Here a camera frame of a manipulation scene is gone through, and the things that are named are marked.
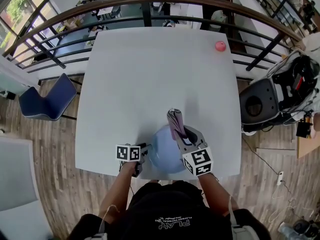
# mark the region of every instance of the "wooden handrail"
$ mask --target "wooden handrail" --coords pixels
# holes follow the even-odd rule
[[[38,27],[35,27],[30,32],[26,33],[24,36],[22,36],[17,42],[15,42],[11,47],[8,48],[7,51],[5,51],[2,56],[7,56],[11,52],[13,52],[20,44],[22,44],[24,41],[26,41],[28,38],[32,37],[33,35],[39,33],[42,30],[47,29],[50,26],[53,26],[57,23],[63,22],[71,17],[78,16],[84,13],[88,13],[97,9],[103,9],[111,6],[121,6],[121,5],[129,5],[129,4],[141,4],[141,3],[152,3],[152,2],[168,2],[168,3],[182,3],[182,4],[194,4],[194,5],[208,5],[208,6],[214,6],[223,10],[229,10],[236,14],[251,18],[253,20],[262,22],[281,33],[285,34],[288,37],[291,37],[292,39],[296,41],[300,41],[301,38],[288,29],[286,26],[278,23],[276,20],[267,17],[263,15],[262,13],[259,13],[255,10],[252,10],[250,8],[244,7],[242,5],[225,1],[225,0],[97,0],[92,1],[89,3],[86,3],[84,5],[72,8],[70,10],[67,10],[63,13],[58,14],[57,16],[45,21]]]

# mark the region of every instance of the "person's left arm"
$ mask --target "person's left arm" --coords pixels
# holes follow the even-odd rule
[[[102,219],[104,218],[109,224],[126,211],[131,177],[135,172],[136,163],[137,162],[126,162],[122,166],[115,182],[100,205],[98,216]]]

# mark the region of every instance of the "person's right arm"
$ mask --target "person's right arm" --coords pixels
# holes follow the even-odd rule
[[[215,214],[226,216],[229,213],[229,193],[211,173],[200,175],[198,178],[210,210]],[[239,209],[233,198],[231,198],[231,207],[233,211]]]

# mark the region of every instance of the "purple object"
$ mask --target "purple object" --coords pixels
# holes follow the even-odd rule
[[[166,114],[166,117],[169,122],[172,139],[176,140],[175,131],[178,132],[182,138],[187,139],[181,111],[171,108]]]

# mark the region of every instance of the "chair leg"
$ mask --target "chair leg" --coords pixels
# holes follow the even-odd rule
[[[67,119],[72,119],[72,120],[76,120],[77,121],[77,118],[75,118],[75,117],[72,117],[72,116],[68,116],[68,115],[62,115],[61,116],[62,118],[67,118]]]
[[[70,79],[71,82],[74,82],[75,84],[82,86],[82,83],[80,83],[80,82],[78,82],[78,81],[76,81],[76,80],[73,80],[73,79],[71,79],[71,78],[69,78],[69,79]]]

